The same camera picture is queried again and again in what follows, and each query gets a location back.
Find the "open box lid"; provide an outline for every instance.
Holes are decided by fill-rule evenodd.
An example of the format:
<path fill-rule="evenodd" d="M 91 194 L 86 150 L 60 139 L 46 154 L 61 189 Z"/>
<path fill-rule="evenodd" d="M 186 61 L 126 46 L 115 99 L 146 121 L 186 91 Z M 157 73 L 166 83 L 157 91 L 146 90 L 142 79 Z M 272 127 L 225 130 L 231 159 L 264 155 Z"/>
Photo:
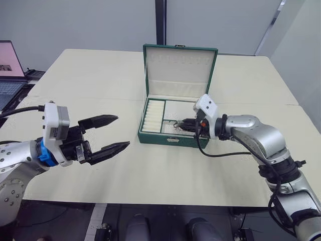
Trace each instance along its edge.
<path fill-rule="evenodd" d="M 208 93 L 217 49 L 144 44 L 143 50 L 147 96 Z"/>

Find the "green jewelry box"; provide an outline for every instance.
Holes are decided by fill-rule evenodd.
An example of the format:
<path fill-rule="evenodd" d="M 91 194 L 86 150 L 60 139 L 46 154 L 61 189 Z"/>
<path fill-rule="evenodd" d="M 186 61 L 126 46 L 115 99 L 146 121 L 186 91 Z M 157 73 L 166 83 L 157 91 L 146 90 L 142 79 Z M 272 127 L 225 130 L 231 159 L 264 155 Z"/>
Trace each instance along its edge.
<path fill-rule="evenodd" d="M 218 50 L 144 44 L 146 96 L 138 130 L 141 143 L 197 147 L 193 133 L 174 126 L 194 118 L 193 106 L 208 93 Z M 202 148 L 208 139 L 200 138 Z"/>

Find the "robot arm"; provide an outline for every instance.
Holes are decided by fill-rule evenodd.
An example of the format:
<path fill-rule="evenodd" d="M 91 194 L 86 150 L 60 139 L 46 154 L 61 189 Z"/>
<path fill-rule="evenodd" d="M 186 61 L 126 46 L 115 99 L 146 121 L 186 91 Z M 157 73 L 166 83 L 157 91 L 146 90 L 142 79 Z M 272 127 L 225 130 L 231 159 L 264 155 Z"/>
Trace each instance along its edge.
<path fill-rule="evenodd" d="M 217 107 L 208 95 L 197 101 L 194 110 L 196 121 L 209 125 L 206 136 L 239 142 L 250 151 L 259 165 L 259 174 L 273 192 L 269 207 L 274 203 L 279 225 L 294 228 L 300 241 L 321 240 L 321 204 L 298 169 L 305 161 L 292 159 L 279 130 L 252 115 L 218 118 Z"/>
<path fill-rule="evenodd" d="M 108 125 L 117 116 L 100 115 L 69 128 L 66 107 L 47 103 L 44 111 L 42 138 L 0 145 L 0 227 L 15 220 L 26 186 L 36 175 L 53 166 L 69 166 L 73 161 L 94 165 L 129 145 L 129 142 L 114 143 L 92 153 L 89 142 L 83 138 L 87 129 Z"/>

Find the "laptop screen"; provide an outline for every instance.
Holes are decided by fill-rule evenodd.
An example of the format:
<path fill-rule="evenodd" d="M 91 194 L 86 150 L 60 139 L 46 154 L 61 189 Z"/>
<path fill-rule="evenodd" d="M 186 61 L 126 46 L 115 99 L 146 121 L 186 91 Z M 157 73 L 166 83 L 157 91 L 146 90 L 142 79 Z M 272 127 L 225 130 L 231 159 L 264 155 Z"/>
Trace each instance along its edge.
<path fill-rule="evenodd" d="M 0 77 L 24 77 L 11 42 L 0 42 Z"/>

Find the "white table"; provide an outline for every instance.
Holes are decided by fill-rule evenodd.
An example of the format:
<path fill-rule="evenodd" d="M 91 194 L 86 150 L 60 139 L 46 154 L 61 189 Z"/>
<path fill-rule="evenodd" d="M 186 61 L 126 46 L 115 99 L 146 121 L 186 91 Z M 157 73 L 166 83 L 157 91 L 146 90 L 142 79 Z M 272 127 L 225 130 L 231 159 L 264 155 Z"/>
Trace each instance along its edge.
<path fill-rule="evenodd" d="M 43 104 L 50 99 L 29 96 L 19 107 Z M 68 107 L 71 126 L 80 119 L 103 113 L 119 116 L 109 126 L 86 133 L 94 151 L 114 142 L 131 144 L 114 158 L 94 166 L 75 162 L 67 168 L 51 168 L 30 182 L 25 199 L 223 206 L 268 203 L 270 192 L 251 156 L 214 159 L 203 156 L 198 149 L 141 144 L 137 137 L 141 100 L 64 97 L 54 100 Z M 307 160 L 302 171 L 321 198 L 317 171 L 321 168 L 321 136 L 300 106 L 229 103 L 218 106 L 221 113 L 250 113 L 279 128 L 293 158 Z M 37 111 L 13 115 L 0 129 L 1 139 L 24 141 L 40 137 L 41 116 Z M 26 126 L 26 119 L 33 124 Z M 206 148 L 208 153 L 233 151 L 244 148 L 230 141 L 211 141 Z"/>
<path fill-rule="evenodd" d="M 65 50 L 19 107 L 54 100 L 67 106 L 71 126 L 95 115 L 116 114 L 109 126 L 85 136 L 94 151 L 114 142 L 127 149 L 94 166 L 51 168 L 35 177 L 24 198 L 49 201 L 266 206 L 270 191 L 251 156 L 208 158 L 198 149 L 141 144 L 141 52 Z M 218 56 L 209 94 L 221 113 L 253 114 L 284 134 L 295 160 L 321 198 L 321 136 L 265 57 Z M 13 115 L 0 140 L 32 140 L 42 134 L 42 114 Z M 210 141 L 208 153 L 244 151 L 237 143 Z"/>
<path fill-rule="evenodd" d="M 142 52 L 65 50 L 29 96 L 142 100 Z M 296 99 L 267 57 L 222 56 L 209 95 L 216 103 L 294 104 Z"/>

